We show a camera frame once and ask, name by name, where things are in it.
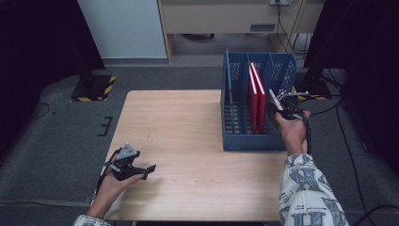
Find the black and white printed shirt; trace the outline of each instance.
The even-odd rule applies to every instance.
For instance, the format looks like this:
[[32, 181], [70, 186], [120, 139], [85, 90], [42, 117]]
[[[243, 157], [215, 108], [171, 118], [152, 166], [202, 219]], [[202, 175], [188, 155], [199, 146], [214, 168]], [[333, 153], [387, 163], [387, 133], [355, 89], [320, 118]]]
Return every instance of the black and white printed shirt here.
[[325, 175], [308, 154], [293, 154], [285, 161], [279, 215], [281, 225], [349, 225]]

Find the wall socket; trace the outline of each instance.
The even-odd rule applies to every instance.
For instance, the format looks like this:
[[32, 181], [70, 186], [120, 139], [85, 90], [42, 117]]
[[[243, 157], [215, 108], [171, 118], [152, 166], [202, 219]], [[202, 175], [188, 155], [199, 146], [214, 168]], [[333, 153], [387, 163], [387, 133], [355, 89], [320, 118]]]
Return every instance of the wall socket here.
[[281, 5], [281, 6], [289, 6], [293, 4], [293, 0], [270, 0], [271, 6]]

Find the black curtain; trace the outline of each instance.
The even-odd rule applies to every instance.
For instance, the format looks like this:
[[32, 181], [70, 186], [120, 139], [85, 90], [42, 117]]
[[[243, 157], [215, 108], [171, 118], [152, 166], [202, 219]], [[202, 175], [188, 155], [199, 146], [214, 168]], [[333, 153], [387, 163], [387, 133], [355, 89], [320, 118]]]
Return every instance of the black curtain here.
[[342, 94], [365, 145], [399, 175], [398, 13], [397, 0], [326, 0], [304, 66], [347, 71]]
[[95, 69], [104, 65], [76, 0], [0, 0], [0, 159], [45, 86]]

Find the red book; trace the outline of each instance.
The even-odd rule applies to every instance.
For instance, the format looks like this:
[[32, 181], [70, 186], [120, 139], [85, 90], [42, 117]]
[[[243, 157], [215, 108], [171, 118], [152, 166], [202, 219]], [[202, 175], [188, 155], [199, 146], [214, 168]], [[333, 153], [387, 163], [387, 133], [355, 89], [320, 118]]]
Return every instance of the red book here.
[[250, 71], [255, 78], [256, 90], [258, 92], [258, 106], [257, 106], [257, 120], [256, 126], [258, 128], [259, 134], [264, 134], [263, 123], [264, 123], [264, 113], [266, 107], [266, 92], [264, 91], [263, 83], [261, 77], [259, 76], [258, 69], [255, 63], [250, 63]]
[[249, 114], [252, 123], [252, 134], [256, 134], [256, 118], [258, 115], [258, 91], [256, 88], [255, 77], [249, 68], [249, 89], [248, 89], [248, 100], [249, 100]]

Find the light wood tabletop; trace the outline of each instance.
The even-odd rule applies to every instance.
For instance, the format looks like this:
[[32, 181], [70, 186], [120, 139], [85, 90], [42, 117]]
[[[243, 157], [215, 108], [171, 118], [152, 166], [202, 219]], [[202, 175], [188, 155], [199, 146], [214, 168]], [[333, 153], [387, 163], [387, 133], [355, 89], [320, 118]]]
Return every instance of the light wood tabletop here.
[[141, 151], [135, 167], [157, 167], [127, 188], [106, 218], [279, 220], [286, 152], [224, 152], [220, 90], [130, 91], [107, 159], [125, 143]]

